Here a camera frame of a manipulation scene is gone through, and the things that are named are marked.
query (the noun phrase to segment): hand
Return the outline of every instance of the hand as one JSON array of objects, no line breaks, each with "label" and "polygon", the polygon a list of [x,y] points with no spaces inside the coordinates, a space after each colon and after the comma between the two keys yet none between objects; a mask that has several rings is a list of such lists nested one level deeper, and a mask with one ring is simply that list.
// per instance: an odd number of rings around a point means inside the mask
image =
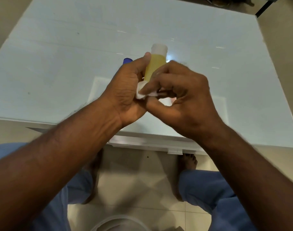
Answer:
[{"label": "hand", "polygon": [[144,103],[135,95],[137,84],[142,80],[150,60],[151,54],[147,52],[144,57],[122,65],[101,96],[114,107],[121,128],[135,122],[146,112]]},{"label": "hand", "polygon": [[225,126],[215,109],[207,78],[182,64],[170,61],[157,69],[139,93],[153,91],[177,99],[172,106],[165,106],[155,97],[147,97],[147,111],[187,138],[201,142]]}]

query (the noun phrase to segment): foot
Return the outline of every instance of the foot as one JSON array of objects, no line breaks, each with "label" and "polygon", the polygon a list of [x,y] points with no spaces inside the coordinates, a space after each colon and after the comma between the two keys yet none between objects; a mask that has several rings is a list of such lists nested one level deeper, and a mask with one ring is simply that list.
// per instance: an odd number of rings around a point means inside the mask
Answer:
[{"label": "foot", "polygon": [[83,202],[83,204],[89,203],[94,197],[97,195],[97,185],[98,185],[98,179],[99,179],[99,168],[101,166],[101,160],[103,157],[104,150],[101,149],[95,156],[95,158],[87,164],[84,168],[88,171],[90,171],[93,179],[93,186],[92,186],[92,192],[90,196]]},{"label": "foot", "polygon": [[197,167],[197,163],[198,161],[196,160],[194,154],[183,154],[180,155],[178,158],[178,180],[177,184],[175,185],[175,197],[181,202],[183,202],[183,199],[181,197],[181,194],[179,193],[179,176],[184,170],[195,170]]}]

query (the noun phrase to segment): blue pants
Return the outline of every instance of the blue pants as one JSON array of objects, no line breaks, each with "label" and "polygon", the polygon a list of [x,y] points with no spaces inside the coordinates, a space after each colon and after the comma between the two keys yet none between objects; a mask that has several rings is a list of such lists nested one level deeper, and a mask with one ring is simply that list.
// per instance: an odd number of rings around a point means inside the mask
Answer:
[{"label": "blue pants", "polygon": [[[25,144],[0,144],[0,159]],[[69,231],[67,205],[83,203],[91,190],[91,174],[80,171],[32,222],[31,230]],[[179,191],[184,201],[200,206],[212,215],[209,231],[256,231],[233,190],[219,172],[183,171]]]}]

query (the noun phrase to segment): blue bottle cap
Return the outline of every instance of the blue bottle cap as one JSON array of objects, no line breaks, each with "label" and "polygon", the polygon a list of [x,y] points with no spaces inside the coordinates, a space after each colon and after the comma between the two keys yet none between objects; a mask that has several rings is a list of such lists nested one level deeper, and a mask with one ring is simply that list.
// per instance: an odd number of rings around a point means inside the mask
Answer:
[{"label": "blue bottle cap", "polygon": [[130,58],[124,58],[124,60],[123,60],[123,64],[127,64],[127,63],[130,63],[130,62],[132,62],[133,60],[132,59],[130,59]]}]

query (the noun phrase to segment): white cap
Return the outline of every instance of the white cap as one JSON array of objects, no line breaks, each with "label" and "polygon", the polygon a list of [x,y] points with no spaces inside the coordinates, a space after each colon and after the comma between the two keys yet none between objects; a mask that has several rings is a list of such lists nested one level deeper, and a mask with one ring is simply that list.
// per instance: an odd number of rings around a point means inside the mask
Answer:
[{"label": "white cap", "polygon": [[163,55],[165,58],[167,57],[168,47],[163,44],[153,44],[151,48],[151,54],[159,54]]}]

